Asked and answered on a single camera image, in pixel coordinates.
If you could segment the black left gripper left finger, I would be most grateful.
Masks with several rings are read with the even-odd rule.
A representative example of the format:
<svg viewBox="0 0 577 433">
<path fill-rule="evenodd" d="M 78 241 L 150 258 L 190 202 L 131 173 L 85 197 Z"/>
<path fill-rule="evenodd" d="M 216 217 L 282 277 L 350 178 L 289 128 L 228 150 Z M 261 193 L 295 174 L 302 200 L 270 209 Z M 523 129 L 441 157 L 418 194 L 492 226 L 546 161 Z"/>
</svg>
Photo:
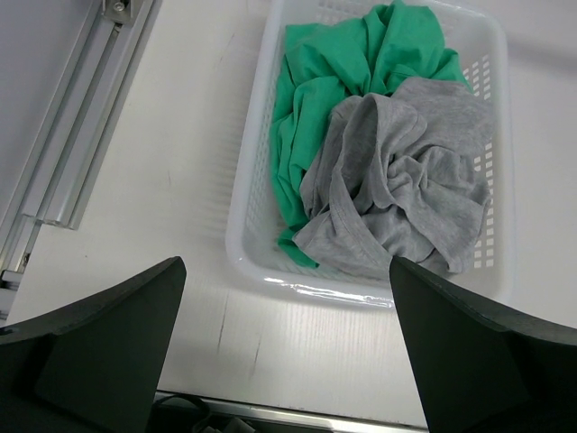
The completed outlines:
<svg viewBox="0 0 577 433">
<path fill-rule="evenodd" d="M 187 277 L 177 256 L 1 329 L 3 432 L 143 432 Z"/>
</svg>

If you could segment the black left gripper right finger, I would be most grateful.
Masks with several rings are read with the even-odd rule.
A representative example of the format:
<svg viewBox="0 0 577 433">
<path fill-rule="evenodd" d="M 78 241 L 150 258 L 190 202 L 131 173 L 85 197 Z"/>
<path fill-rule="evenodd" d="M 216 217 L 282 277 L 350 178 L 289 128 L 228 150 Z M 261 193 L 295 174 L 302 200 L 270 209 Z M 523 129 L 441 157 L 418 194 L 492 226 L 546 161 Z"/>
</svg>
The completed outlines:
<svg viewBox="0 0 577 433">
<path fill-rule="evenodd" d="M 431 432 L 574 432 L 576 331 L 405 258 L 389 278 Z"/>
</svg>

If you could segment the green tank top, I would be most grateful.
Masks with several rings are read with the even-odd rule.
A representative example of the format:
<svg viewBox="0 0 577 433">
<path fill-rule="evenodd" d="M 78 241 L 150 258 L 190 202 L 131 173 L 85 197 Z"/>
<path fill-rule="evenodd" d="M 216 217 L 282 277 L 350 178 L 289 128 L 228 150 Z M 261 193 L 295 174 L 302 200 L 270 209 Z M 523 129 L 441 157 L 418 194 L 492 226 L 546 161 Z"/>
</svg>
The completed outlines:
<svg viewBox="0 0 577 433">
<path fill-rule="evenodd" d="M 402 1 L 332 25 L 289 25 L 284 49 L 270 124 L 270 179 L 287 226 L 278 245 L 294 263 L 315 268 L 292 237 L 308 221 L 299 188 L 331 110 L 350 96 L 390 96 L 407 78 L 467 80 L 432 10 Z"/>
</svg>

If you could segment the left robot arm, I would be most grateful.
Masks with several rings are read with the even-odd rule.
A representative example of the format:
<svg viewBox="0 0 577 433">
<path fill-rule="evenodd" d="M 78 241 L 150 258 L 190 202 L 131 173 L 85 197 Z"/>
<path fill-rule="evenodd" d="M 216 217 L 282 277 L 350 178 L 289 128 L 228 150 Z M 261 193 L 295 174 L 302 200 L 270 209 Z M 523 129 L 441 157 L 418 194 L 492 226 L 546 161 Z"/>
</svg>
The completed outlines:
<svg viewBox="0 0 577 433">
<path fill-rule="evenodd" d="M 1 329 L 4 432 L 248 432 L 156 387 L 187 276 L 171 257 Z M 573 432 L 576 332 L 396 258 L 392 293 L 432 432 Z"/>
</svg>

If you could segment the grey garment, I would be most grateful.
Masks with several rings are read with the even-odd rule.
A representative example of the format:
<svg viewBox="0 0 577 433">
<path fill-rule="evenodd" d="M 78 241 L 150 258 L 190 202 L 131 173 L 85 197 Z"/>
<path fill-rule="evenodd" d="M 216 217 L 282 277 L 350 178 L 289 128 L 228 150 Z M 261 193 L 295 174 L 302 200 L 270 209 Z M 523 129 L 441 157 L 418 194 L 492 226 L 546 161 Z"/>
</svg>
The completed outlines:
<svg viewBox="0 0 577 433">
<path fill-rule="evenodd" d="M 307 223 L 294 243 L 360 277 L 387 279 L 395 257 L 469 270 L 490 203 L 474 161 L 495 120 L 489 102 L 452 81 L 408 78 L 389 97 L 345 99 L 302 180 Z"/>
</svg>

